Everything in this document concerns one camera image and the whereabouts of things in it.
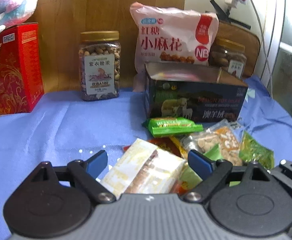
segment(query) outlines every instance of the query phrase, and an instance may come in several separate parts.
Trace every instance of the green snack packet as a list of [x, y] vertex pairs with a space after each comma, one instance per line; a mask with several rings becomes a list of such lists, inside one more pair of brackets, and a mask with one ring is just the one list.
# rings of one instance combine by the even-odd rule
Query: green snack packet
[[[219, 159], [223, 159], [223, 156], [221, 154], [221, 152], [219, 151], [219, 145], [215, 144], [215, 146], [213, 148], [211, 148], [208, 152], [204, 153], [204, 156], [206, 156], [207, 158], [211, 159], [212, 161], [217, 161]], [[229, 186], [235, 186], [240, 184], [240, 181], [231, 181], [229, 183]]]
[[208, 152], [204, 153], [204, 156], [212, 161], [217, 161], [219, 159], [223, 159], [221, 152], [219, 151], [219, 144], [215, 144], [213, 148], [211, 148]]
[[274, 152], [260, 145], [248, 132], [244, 131], [239, 146], [239, 157], [244, 162], [258, 161], [264, 168], [274, 168]]
[[143, 124], [155, 137], [202, 132], [203, 126], [184, 117], [160, 117], [147, 119]]
[[203, 181], [188, 164], [183, 169], [180, 180], [182, 181], [182, 188], [185, 190], [190, 190]]

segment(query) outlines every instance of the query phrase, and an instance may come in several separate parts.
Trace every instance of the red gift box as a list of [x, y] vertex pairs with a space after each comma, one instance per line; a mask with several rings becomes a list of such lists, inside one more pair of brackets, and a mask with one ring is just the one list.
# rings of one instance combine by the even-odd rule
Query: red gift box
[[43, 94], [38, 24], [4, 30], [0, 33], [0, 114], [29, 113]]

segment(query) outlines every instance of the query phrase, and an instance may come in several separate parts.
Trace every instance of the white snack package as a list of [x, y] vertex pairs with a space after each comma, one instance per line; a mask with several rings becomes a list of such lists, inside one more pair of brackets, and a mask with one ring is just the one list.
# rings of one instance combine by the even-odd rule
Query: white snack package
[[158, 8], [133, 3], [130, 13], [138, 26], [134, 91], [144, 90], [145, 61], [180, 61], [208, 64], [218, 30], [215, 13]]
[[100, 181], [118, 199], [122, 193], [169, 193], [185, 160], [137, 139]]

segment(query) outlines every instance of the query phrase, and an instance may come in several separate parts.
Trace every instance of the jar label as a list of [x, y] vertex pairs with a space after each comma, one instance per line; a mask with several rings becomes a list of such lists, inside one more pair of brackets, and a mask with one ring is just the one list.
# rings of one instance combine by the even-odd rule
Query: jar label
[[87, 95], [115, 93], [114, 54], [86, 56], [84, 59]]
[[238, 78], [241, 77], [244, 69], [244, 63], [236, 60], [231, 60], [229, 62], [228, 73], [232, 76], [236, 76]]

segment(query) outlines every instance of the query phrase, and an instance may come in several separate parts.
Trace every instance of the blue gripper pad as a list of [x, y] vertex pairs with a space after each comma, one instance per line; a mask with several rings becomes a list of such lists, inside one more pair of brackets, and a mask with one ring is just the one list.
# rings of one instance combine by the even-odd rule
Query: blue gripper pad
[[199, 153], [191, 150], [188, 153], [188, 165], [201, 177], [202, 180], [207, 179], [214, 170], [213, 161]]
[[94, 156], [90, 157], [87, 162], [86, 172], [96, 179], [100, 173], [107, 167], [108, 165], [108, 155], [107, 152], [101, 150], [97, 152]]

